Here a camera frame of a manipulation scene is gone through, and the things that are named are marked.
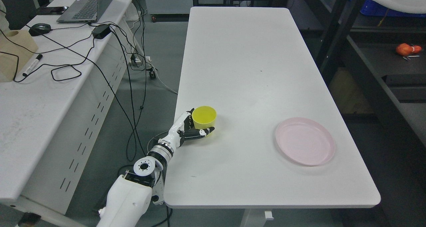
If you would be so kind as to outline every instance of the marker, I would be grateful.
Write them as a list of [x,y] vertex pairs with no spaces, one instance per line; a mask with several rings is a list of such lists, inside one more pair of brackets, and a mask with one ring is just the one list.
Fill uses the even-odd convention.
[[32,69],[34,69],[34,67],[37,65],[37,63],[41,60],[41,58],[43,58],[43,55],[38,54],[38,56],[35,58],[35,60],[31,63],[31,65],[28,67],[28,69],[26,69],[26,71],[24,71],[24,73],[22,75],[24,77],[27,77],[28,74],[32,71]]

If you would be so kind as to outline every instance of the laptop keyboard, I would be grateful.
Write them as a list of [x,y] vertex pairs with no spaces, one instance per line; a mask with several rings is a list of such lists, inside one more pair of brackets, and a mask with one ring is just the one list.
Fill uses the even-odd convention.
[[98,11],[98,0],[89,0],[86,5],[73,16],[73,19],[90,19]]

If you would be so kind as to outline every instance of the table surface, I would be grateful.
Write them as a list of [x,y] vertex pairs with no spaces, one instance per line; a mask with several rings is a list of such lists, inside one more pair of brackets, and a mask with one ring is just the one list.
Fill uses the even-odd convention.
[[[172,208],[373,207],[380,195],[294,21],[285,8],[193,7],[175,116],[216,109],[211,136],[170,161]],[[323,125],[333,158],[303,166],[277,148],[292,117]]]
[[[73,1],[54,0],[49,6],[70,6]],[[118,23],[130,2],[131,0],[113,0],[98,22]],[[36,16],[28,25],[47,23],[52,29],[82,25],[81,23],[59,24],[56,22],[58,17]],[[93,28],[85,25],[75,29],[52,30],[47,36],[67,46],[88,37]],[[33,38],[39,47],[38,52],[61,47],[43,36]],[[95,48],[91,51],[89,59],[93,61],[98,59],[109,38],[111,35],[102,40],[95,40]],[[86,55],[91,46],[90,38],[71,49]],[[43,56],[39,62],[40,65],[79,63],[83,60],[69,50],[54,51]],[[53,68],[44,67],[22,83],[0,83],[0,200],[13,201],[18,198],[93,65],[86,61],[77,68],[82,72],[82,76],[64,82],[54,81],[50,75],[50,70]],[[60,75],[58,78],[64,78],[76,73],[68,70],[58,74]]]

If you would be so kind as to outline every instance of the chair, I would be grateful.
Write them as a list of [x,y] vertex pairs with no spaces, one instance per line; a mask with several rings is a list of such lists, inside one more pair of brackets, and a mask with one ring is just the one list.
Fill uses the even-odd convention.
[[6,19],[11,30],[19,30],[25,26],[39,8],[37,0],[2,0],[6,6]]

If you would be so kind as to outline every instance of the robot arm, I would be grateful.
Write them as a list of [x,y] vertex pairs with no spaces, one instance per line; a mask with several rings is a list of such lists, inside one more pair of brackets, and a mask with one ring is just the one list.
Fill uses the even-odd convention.
[[214,127],[195,129],[191,117],[193,110],[184,112],[168,135],[159,139],[146,157],[136,161],[134,173],[126,172],[117,178],[108,191],[106,206],[99,210],[101,220],[97,227],[134,227],[148,209],[152,187],[176,149],[185,140],[203,138],[214,130]]

